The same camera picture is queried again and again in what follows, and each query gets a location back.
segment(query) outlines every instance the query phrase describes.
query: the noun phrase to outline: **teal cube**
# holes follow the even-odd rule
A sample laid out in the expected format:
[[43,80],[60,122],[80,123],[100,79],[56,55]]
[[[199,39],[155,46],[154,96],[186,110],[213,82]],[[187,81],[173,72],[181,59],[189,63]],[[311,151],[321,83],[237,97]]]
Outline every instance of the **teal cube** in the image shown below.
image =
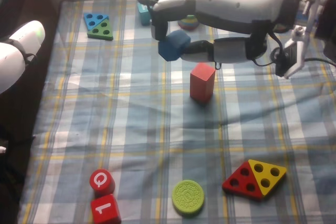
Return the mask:
[[150,24],[151,15],[148,12],[147,6],[138,3],[141,25],[148,26]]

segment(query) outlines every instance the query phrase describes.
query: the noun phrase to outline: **red triangle block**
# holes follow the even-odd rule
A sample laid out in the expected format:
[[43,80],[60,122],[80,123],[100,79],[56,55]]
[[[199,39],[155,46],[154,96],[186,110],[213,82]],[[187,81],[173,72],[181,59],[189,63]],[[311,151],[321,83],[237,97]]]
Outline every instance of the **red triangle block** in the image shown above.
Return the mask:
[[248,161],[244,162],[224,181],[222,189],[233,194],[239,194],[257,200],[263,198],[263,194],[260,191]]

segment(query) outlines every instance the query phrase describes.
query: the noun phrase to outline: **table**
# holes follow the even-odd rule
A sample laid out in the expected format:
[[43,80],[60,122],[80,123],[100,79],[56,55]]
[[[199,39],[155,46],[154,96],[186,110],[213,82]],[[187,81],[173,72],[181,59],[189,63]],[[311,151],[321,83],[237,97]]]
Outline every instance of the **table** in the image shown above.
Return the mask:
[[[114,41],[87,38],[82,13],[91,11],[110,15]],[[200,25],[190,36],[236,35]],[[276,43],[268,46],[269,55]],[[312,40],[307,57],[322,48]],[[18,222],[92,223],[89,177],[103,167],[123,224],[336,223],[335,69],[309,62],[286,80],[274,66],[223,65],[199,106],[189,97],[195,65],[158,55],[135,0],[63,2]],[[287,168],[262,202],[221,189],[250,158]],[[194,219],[172,207],[182,179],[204,189]]]

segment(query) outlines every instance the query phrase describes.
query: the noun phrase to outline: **yellow triangle block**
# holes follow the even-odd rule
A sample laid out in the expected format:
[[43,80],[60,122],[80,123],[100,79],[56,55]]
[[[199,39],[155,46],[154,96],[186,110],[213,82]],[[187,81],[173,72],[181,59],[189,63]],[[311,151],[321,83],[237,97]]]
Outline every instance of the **yellow triangle block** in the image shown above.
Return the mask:
[[275,185],[285,176],[287,169],[282,166],[267,164],[249,159],[252,172],[257,180],[263,196],[266,196]]

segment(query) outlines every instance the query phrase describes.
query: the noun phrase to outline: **blue triangle block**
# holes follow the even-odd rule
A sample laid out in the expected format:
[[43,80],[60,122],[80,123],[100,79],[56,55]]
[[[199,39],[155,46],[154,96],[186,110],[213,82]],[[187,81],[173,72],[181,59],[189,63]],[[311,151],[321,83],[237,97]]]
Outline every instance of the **blue triangle block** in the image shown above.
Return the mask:
[[84,20],[88,30],[93,29],[106,18],[109,19],[109,16],[101,13],[84,13]]

